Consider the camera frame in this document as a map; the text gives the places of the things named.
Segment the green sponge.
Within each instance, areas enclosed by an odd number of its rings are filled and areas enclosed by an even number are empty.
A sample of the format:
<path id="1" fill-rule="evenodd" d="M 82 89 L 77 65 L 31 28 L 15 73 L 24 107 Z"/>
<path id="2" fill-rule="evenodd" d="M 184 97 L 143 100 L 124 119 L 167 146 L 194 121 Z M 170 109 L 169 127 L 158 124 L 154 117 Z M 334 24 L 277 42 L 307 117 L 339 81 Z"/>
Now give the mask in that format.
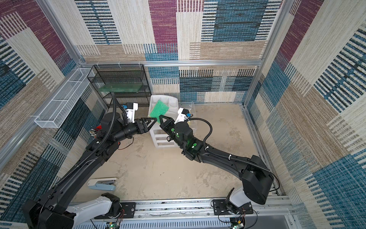
<path id="1" fill-rule="evenodd" d="M 169 106 L 163 103 L 161 100 L 158 100 L 154 108 L 149 114 L 149 117 L 156 118 L 157 123 L 160 123 L 160 115 L 165 115 L 169 110 Z"/>

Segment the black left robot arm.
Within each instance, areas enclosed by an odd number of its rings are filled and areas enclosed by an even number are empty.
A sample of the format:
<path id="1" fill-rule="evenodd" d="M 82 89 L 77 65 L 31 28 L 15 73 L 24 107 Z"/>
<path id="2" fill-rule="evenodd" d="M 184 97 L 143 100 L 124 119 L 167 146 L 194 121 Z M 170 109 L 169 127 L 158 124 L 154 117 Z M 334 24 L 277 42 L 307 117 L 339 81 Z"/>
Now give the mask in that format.
<path id="1" fill-rule="evenodd" d="M 72 169 L 37 201 L 26 201 L 22 211 L 28 227 L 72 229 L 100 215 L 118 216 L 122 208 L 120 199 L 109 193 L 77 206 L 69 204 L 90 176 L 119 148 L 120 142 L 149 132 L 156 121 L 156 118 L 139 118 L 126 123 L 117 112 L 105 114 L 96 138 Z"/>

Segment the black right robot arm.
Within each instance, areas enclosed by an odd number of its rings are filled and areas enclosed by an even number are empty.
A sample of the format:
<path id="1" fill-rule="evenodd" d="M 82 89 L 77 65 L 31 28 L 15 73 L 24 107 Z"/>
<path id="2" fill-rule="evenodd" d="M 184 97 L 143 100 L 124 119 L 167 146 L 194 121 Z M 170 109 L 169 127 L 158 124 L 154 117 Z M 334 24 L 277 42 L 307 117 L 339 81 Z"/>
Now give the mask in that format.
<path id="1" fill-rule="evenodd" d="M 188 121 L 176 123 L 164 115 L 160 115 L 159 120 L 160 128 L 168 135 L 170 141 L 178 145 L 187 159 L 218 167 L 242 182 L 243 187 L 232 189 L 226 198 L 229 210 L 235 211 L 249 202 L 266 204 L 275 178 L 260 157 L 236 156 L 206 143 L 213 130 L 211 125 L 208 135 L 204 140 L 200 140 L 193 135 Z"/>

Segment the green board on shelf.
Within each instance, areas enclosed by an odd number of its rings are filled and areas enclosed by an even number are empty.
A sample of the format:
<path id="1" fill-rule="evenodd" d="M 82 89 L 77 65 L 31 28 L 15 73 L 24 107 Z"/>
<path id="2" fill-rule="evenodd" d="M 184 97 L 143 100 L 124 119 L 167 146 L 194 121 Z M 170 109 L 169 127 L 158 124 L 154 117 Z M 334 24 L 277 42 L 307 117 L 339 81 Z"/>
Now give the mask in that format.
<path id="1" fill-rule="evenodd" d="M 99 92 L 130 93 L 138 92 L 143 85 L 141 83 L 108 83 L 98 89 Z"/>

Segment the red pen cup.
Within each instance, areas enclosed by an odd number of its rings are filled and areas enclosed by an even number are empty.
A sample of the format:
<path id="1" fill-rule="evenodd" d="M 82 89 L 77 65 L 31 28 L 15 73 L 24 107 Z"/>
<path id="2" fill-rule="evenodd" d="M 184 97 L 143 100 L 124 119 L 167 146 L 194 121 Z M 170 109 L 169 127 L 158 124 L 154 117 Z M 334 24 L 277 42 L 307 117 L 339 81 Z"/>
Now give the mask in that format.
<path id="1" fill-rule="evenodd" d="M 96 134 L 97 134 L 101 129 L 102 129 L 102 126 L 101 126 L 101 125 L 99 125 L 99 126 L 95 127 L 95 128 L 93 129 L 93 131 L 94 131 L 94 133 L 96 133 Z"/>

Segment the light blue stapler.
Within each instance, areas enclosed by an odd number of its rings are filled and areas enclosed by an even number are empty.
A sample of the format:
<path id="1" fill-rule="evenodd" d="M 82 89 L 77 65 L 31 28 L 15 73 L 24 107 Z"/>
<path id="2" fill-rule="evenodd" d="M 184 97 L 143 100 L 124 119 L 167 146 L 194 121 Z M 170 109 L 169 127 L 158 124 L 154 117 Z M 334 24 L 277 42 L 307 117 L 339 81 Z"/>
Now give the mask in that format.
<path id="1" fill-rule="evenodd" d="M 116 186 L 114 184 L 116 181 L 117 181 L 116 177 L 95 178 L 90 179 L 87 182 L 87 186 L 93 190 L 115 191 Z"/>

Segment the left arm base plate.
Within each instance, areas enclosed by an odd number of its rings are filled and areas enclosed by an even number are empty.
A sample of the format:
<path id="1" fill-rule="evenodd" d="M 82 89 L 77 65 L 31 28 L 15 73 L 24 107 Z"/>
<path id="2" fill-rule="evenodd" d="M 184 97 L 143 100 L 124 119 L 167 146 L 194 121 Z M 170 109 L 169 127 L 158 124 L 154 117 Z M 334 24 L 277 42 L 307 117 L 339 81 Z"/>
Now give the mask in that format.
<path id="1" fill-rule="evenodd" d="M 121 209 L 116 216 L 100 215 L 93 219 L 132 219 L 134 218 L 136 202 L 120 202 Z"/>

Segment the aluminium front rail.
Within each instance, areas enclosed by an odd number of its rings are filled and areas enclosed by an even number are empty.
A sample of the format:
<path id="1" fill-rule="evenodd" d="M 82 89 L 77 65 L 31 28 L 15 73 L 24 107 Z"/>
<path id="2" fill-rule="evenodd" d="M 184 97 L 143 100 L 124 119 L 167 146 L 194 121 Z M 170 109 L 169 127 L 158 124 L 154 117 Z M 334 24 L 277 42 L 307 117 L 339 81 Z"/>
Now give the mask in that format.
<path id="1" fill-rule="evenodd" d="M 213 199 L 186 198 L 132 200 L 132 219 L 91 219 L 77 229 L 300 229 L 300 221 L 287 196 L 270 196 L 265 205 L 252 203 L 253 214 L 214 214 Z"/>

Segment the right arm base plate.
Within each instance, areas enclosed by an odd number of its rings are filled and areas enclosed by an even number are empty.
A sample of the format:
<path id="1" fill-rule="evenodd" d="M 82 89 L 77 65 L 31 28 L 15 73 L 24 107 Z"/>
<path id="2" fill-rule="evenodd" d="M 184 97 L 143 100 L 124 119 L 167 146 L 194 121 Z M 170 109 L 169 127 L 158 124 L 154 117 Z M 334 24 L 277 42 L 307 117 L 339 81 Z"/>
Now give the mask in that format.
<path id="1" fill-rule="evenodd" d="M 219 215 L 241 215 L 241 214 L 253 214 L 252 203 L 246 203 L 241 207 L 236 207 L 226 199 L 213 199 L 210 202 L 211 207 L 214 209 L 214 214 Z"/>

